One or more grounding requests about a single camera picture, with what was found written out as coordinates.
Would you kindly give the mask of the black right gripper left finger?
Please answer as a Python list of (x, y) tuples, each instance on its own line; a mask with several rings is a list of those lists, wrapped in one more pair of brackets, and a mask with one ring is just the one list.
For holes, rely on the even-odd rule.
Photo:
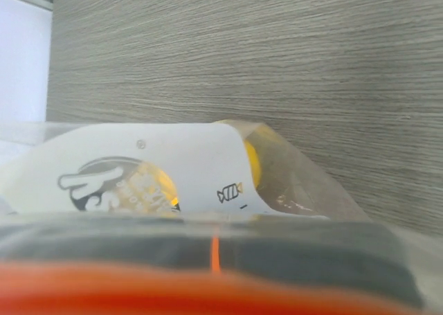
[(116, 226), (9, 225), (1, 228), (1, 261), (97, 261), (209, 269), (211, 239), (154, 235)]

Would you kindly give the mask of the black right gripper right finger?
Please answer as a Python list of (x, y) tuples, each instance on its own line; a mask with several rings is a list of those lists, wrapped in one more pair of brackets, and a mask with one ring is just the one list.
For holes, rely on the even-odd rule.
[(399, 238), (380, 224), (316, 222), (290, 225), (288, 237), (223, 237), (223, 269), (290, 285), (338, 287), (415, 308), (424, 300)]

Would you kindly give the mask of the clear zip bag orange seal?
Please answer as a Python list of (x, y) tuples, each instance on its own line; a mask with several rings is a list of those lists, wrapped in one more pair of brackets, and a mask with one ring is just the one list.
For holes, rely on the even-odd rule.
[[(374, 222), (279, 134), (256, 190), (239, 132), (221, 123), (1, 126), (1, 228), (116, 226), (209, 237), (209, 269), (1, 261), (2, 314), (441, 314), (442, 239)], [(338, 287), (223, 269), (223, 237), (288, 237), (294, 224), (380, 224), (405, 247), (423, 308)]]

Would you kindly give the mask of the yellow fake lemon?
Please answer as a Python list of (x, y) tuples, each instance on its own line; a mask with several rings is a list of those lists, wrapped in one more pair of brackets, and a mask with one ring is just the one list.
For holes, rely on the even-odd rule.
[(262, 179), (262, 163), (256, 145), (261, 146), (265, 141), (275, 140), (277, 135), (264, 123), (231, 119), (218, 120), (216, 123), (230, 125), (239, 132), (248, 156), (253, 184), (257, 190)]

